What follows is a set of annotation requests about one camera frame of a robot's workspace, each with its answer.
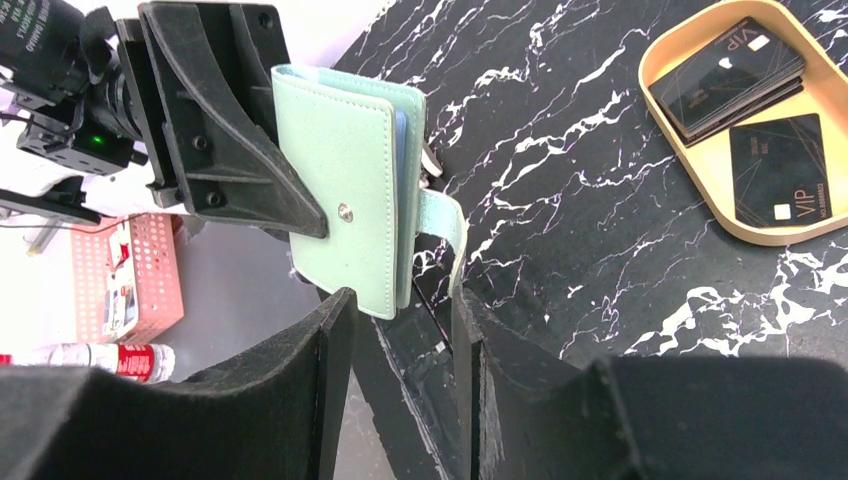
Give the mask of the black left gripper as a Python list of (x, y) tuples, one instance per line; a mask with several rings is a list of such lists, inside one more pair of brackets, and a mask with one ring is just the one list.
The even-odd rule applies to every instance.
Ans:
[[(326, 237), (323, 209), (278, 144), (271, 69), (289, 55), (277, 9), (154, 1), (138, 13), (2, 2), (1, 123), (22, 125), (17, 152), (68, 172), (33, 194), (2, 182), (2, 209), (97, 225), (110, 210), (89, 202), (87, 179), (137, 164), (155, 174), (153, 210), (175, 208), (180, 192), (206, 221)], [(154, 147), (156, 87), (175, 174)]]

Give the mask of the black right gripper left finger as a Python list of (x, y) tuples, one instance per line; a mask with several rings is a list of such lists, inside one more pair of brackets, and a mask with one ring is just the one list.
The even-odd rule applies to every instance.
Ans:
[(186, 380), (94, 367), (1, 371), (5, 479), (330, 479), (358, 320), (342, 288)]

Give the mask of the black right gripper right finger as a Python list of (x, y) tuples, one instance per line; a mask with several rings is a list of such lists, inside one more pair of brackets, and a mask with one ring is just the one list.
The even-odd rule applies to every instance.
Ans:
[(843, 479), (847, 374), (811, 358), (557, 359), (452, 299), (467, 479)]

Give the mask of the mint green card holder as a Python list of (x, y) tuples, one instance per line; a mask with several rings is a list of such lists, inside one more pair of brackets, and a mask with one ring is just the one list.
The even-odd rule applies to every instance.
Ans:
[(292, 234), (295, 269), (326, 292), (349, 288), (361, 312), (391, 320), (409, 305), (415, 240), (443, 238), (462, 279), (461, 205), (420, 183), (427, 119), (418, 88), (328, 68), (271, 71), (281, 152), (325, 212), (321, 238)]

